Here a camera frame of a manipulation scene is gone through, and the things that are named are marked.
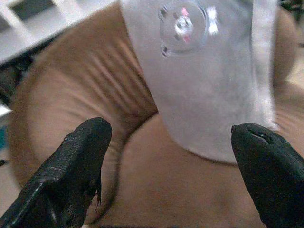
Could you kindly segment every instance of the white shelf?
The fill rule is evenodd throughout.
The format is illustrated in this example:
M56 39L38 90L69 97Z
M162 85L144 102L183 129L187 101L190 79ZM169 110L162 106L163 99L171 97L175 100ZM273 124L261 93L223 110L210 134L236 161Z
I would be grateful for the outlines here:
M26 21L21 21L13 11L8 11L8 6L19 1L0 0L0 13L12 26L0 33L0 65L47 41L115 0L52 0L55 6Z

